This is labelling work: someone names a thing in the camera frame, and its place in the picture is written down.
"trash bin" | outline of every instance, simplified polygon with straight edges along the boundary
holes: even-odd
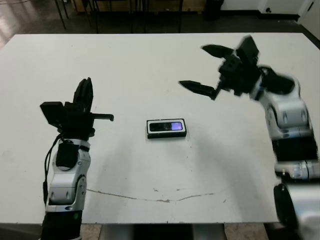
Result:
[[[218,18],[221,6],[225,0],[206,0],[204,9],[204,19],[212,21]]]

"white table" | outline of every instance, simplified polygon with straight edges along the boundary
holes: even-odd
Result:
[[[91,77],[96,120],[83,223],[277,221],[275,157],[264,110],[247,95],[217,100],[178,84],[216,86],[221,59],[244,33],[16,35],[0,52],[0,223],[44,217],[44,158],[57,131],[44,101],[72,101]],[[254,33],[260,63],[301,83],[320,143],[320,52],[299,33]],[[186,138],[146,137],[146,120],[184,118]]]

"metal leg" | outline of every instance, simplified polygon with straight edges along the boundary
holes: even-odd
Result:
[[[74,10],[75,10],[76,12],[78,12],[77,5],[76,5],[76,0],[72,0],[72,1],[73,1],[73,5],[74,5]]]
[[[61,2],[62,2],[62,5],[63,5],[63,9],[64,9],[65,16],[66,16],[66,18],[68,19],[68,18],[69,18],[69,16],[68,16],[68,13],[67,13],[67,9],[66,9],[66,5],[65,5],[65,1],[64,1],[64,0],[61,0]]]
[[[58,9],[58,13],[59,13],[59,16],[60,16],[60,19],[61,19],[61,22],[62,22],[63,28],[64,28],[64,29],[66,29],[65,21],[64,21],[64,19],[62,18],[62,15],[61,15],[61,11],[60,11],[60,7],[59,7],[59,4],[58,4],[58,1],[57,1],[57,0],[54,0],[54,2],[55,2],[55,5],[56,5],[56,8]]]
[[[182,17],[183,4],[184,4],[184,0],[180,0],[180,2],[179,2],[179,27],[178,27],[179,33],[181,32],[181,17]]]
[[[98,6],[98,3],[96,0],[93,0],[93,7],[96,6],[96,8],[94,9],[97,9],[98,10],[98,13],[100,12],[100,9],[99,9],[99,6]]]
[[[93,10],[93,8],[92,8],[92,5],[91,5],[90,0],[88,0],[88,5],[89,5],[89,8],[90,8],[90,11],[93,12],[94,10]]]
[[[91,27],[90,17],[89,17],[88,11],[87,11],[87,6],[88,6],[88,5],[86,5],[85,0],[82,0],[82,6],[83,6],[83,8],[84,8],[85,15],[86,15],[86,17],[88,18],[88,22],[89,22],[89,25],[90,25],[90,27]]]
[[[132,0],[129,0],[130,1],[130,20],[131,20],[131,33],[134,32],[134,15],[133,15],[133,12],[132,12]]]
[[[95,32],[98,34],[99,33],[99,28],[98,28],[98,14],[100,12],[98,3],[96,0],[93,0],[93,11],[94,11],[94,22],[95,22]]]
[[[143,8],[143,20],[144,20],[144,33],[147,32],[147,11],[148,11],[148,1],[142,0],[142,8]]]

